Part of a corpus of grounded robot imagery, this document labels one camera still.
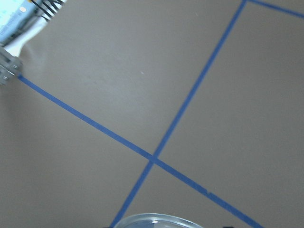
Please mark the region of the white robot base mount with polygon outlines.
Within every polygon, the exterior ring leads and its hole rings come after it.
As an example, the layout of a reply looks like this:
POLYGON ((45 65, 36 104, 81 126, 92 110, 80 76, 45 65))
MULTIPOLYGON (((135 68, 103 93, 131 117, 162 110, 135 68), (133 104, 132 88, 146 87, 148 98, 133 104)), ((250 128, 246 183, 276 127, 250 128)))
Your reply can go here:
POLYGON ((50 22, 65 0, 2 0, 0 46, 19 57, 23 46, 50 22))

